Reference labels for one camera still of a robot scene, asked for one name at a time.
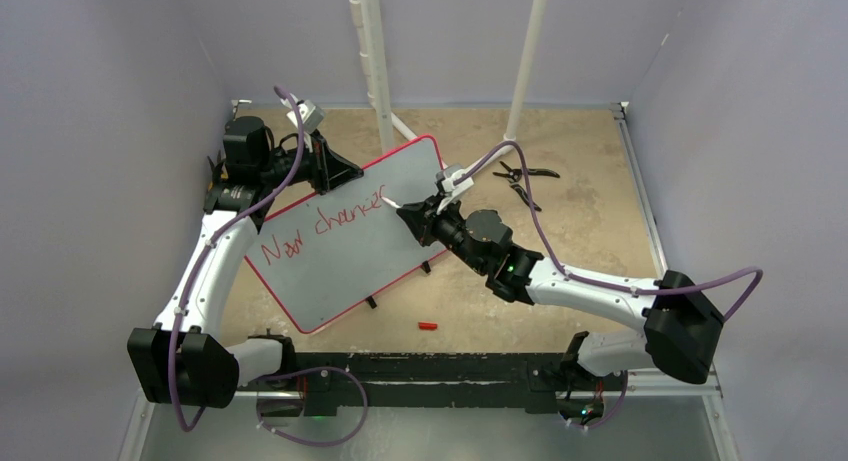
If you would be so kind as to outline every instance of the white pole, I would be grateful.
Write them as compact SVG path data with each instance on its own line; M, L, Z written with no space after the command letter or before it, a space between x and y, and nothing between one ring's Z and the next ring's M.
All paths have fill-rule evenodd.
M362 24L365 31L366 58L368 73L374 85L374 109L377 111L377 127L380 130L380 145L383 152L395 147L392 127L392 108L389 98L389 78L386 72L386 49L383 44L383 23L380 16L380 0L359 0L362 10Z
M524 98L527 96L527 85L530 84L533 56L536 54L536 45L539 42L539 33L542 31L542 18L545 15L547 4L548 0L533 0L533 7L530 8L530 22L527 23L527 35L524 37L524 49L521 52L521 63L518 65L518 79L515 81L515 92L512 94L512 106L509 110L509 120L506 123L504 141L515 141L515 133L518 131L521 108L524 106ZM511 146L501 148L482 167L488 166L510 151L512 151Z
M353 25L356 27L356 37L359 39L359 57L362 61L362 73L365 75L365 84L368 87L368 104L370 104L373 108L374 95L371 93L374 92L374 80L371 78L371 66L368 61L368 54L366 53L368 49L366 48L365 42L365 24L362 21L362 2L360 0L349 0L349 2L350 14L353 17ZM395 113L392 113L392 126L394 126L407 141L412 141L418 137L418 135L409 129L409 126L401 121Z

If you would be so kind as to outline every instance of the handwritten red text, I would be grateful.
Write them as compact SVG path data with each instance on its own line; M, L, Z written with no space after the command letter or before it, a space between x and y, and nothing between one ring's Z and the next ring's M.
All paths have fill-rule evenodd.
M274 241L274 248L277 250L276 253L274 251L271 251L264 244L262 245L262 254L265 255L265 261L268 262L268 266L271 265L271 258L268 255L271 255L277 259L280 259L280 257L282 256L282 253L280 252L280 244L277 242L277 235L272 234L271 239ZM303 246L303 239L300 237L300 230L298 229L297 237L294 238L294 241L292 241L291 243L283 243L282 251L286 253L287 257L292 258L295 255L300 254L301 246Z
M321 208L318 208L318 216L320 216L321 219L315 223L315 234L324 234L328 231L332 231L334 226L341 227L344 224L355 221L357 216L364 218L368 216L368 211L383 207L381 197L383 196L383 188L385 187L385 184L380 185L380 188L377 189L377 191L374 191L371 196L365 199L365 204L356 204L350 209L343 209L339 211L336 216L328 217L321 211Z

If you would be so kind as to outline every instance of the whiteboard red border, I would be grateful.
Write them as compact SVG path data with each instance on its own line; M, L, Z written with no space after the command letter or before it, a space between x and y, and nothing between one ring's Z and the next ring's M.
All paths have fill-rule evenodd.
M395 148L395 149L393 149L393 150L389 151L388 153L383 154L383 155L382 155L382 156L380 156L379 158L377 158L377 159L375 159L374 161L371 161L370 163L368 163L368 164L366 164L365 166L363 166L363 167L362 167L362 169L363 169L363 170L368 169L368 168L370 168L371 166L374 166L375 164L379 163L380 161L385 160L385 159L386 159L386 158L388 158L389 156L392 156L393 154L397 154L397 153L398 153L398 152L400 152L401 150L406 149L406 148L408 148L408 147L412 146L413 144L418 143L418 142L421 142L421 141L423 141L423 140L425 140L425 139L429 139L430 141L432 141L432 142L433 142L433 147L434 147L434 148L436 148L436 157L438 157L438 158L439 158L439 166L442 166L442 153L439 151L439 144L436 142L436 138L434 138L434 137L433 137L432 135L430 135L430 134L422 134L421 136L418 136L417 138L415 138L415 139L413 139L413 140L409 141L408 143L403 144L403 145L401 145L401 146L398 146L397 148ZM304 197L300 198L299 200L297 200L297 201L293 202L292 204L290 204L290 205L286 206L285 208L283 208L283 209L281 209L281 210L279 210L279 211L276 211L276 212L274 212L274 213L272 213L272 214L269 214L268 216L266 216L266 217L265 217L265 221L268 221L268 220L270 220L270 219L273 219L273 218L275 218L275 217L277 217L277 216L279 216L279 215L281 215L281 214L285 213L286 211L288 211L288 210L290 210L290 209L294 208L295 206L297 206L297 205L298 205L298 204L300 204L300 203L303 203L304 201L307 201L308 199L312 198L312 197L313 197L313 196L315 196L315 195L316 195L316 193L312 193L312 194L306 195L306 196L304 196ZM442 250L442 251L438 252L435 256L433 256L432 258L428 259L427 261L432 261L432 260L434 260L434 259L438 258L438 257L439 257L439 256L441 256L442 254L444 254L444 252L445 252L445 251L447 251L447 250ZM254 272L254 273L256 273L256 277L257 277L257 278L259 278L259 281L261 281L261 282L262 282L262 285L263 285L263 286L265 286L265 289L267 289L267 290L268 290L268 292L269 292L269 293L271 293L271 296L273 296L273 297L274 297L274 299L277 301L277 304L279 304L279 305L280 305L280 308L282 308L282 309L283 309L283 312L285 312L285 313L286 313L286 316L288 316L288 317L289 317L289 319L291 320L292 324L294 324L294 327L295 327L295 328L297 328L297 330L298 330L298 331L300 331L300 332L301 332L301 333L303 333L303 334L310 334L310 333L314 333L315 331L318 331L319 329L321 329L321 328L323 328L324 326L326 326L326 325L328 325L328 324L332 323L333 321L335 321L336 319L338 319L339 317L341 317L342 315L344 315L345 313L347 313L347 312L348 312L348 311L350 311L351 309L353 309L353 308L355 308L355 307L359 306L360 304L362 304L362 303L365 301L365 299L368 299L368 297L366 296L366 297L365 297L365 299L362 299L362 300L360 300L360 301L358 301L358 302L354 303L351 307L349 307L349 308L345 309L344 311L342 311L341 313L339 313L339 314L337 314L337 315L333 316L332 318L330 318L329 320L327 320L326 322L324 322L324 324L319 325L318 327L316 327L316 328L315 328L315 329L313 329L312 331L304 331L304 330L300 329L300 326L298 326L297 321L295 321L295 320L294 320L294 318L292 317L292 315L289 313L289 311L288 311L288 310L286 309L286 307L283 305L283 302L282 302L282 301L280 301L280 298L278 298L278 297L277 297L277 294L276 294L276 293L274 293L274 291L271 289L271 287L270 287L270 286L268 286L268 283L267 283L267 282L265 282L265 278L263 278L263 277L262 277L262 275L261 275L261 274L259 274L259 270L257 270L257 269L256 269L256 266L254 266L254 265L253 265L253 262L251 262L251 261L250 261L250 258L248 258L247 256L245 256L245 257L244 257L244 260L245 260L245 261L247 261L247 264L250 266L250 269L252 269L252 270L253 270L253 272ZM413 273L416 269L420 269L420 268L421 268L421 266L416 266L416 267L414 267L414 268L410 269L409 271L407 271L406 273L402 274L400 277L398 277L397 279L395 279L395 280L394 280L394 281L392 281L391 283L389 283L389 284L387 284L387 285L383 286L382 288L378 289L377 291L374 291L373 293L371 293L371 296L374 296L374 295L379 294L379 293L380 293L380 292L382 292L384 289L386 289L386 288L388 288L389 286L391 286L391 285L395 284L396 282L398 282L398 281L400 281L401 279L405 278L405 277L406 277L406 276L408 276L409 274L412 274L412 273Z

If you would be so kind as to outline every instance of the white whiteboard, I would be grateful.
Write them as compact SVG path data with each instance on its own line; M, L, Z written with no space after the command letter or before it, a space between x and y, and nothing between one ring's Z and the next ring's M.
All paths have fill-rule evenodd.
M421 247L380 199L423 201L440 170L436 140L422 136L365 166L362 178L266 218L245 259L298 331L317 330L444 251Z

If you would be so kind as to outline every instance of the black metal base frame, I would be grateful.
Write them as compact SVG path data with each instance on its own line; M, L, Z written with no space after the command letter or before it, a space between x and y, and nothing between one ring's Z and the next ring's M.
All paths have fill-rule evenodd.
M530 414L557 413L569 390L557 353L298 353L298 369L348 369L365 386L369 406L415 408L523 408ZM306 376L305 416L333 416L339 406L361 406L356 386L345 376ZM575 379L571 389L593 391L594 382ZM616 391L621 379L604 378ZM255 381L245 391L292 389L291 384Z

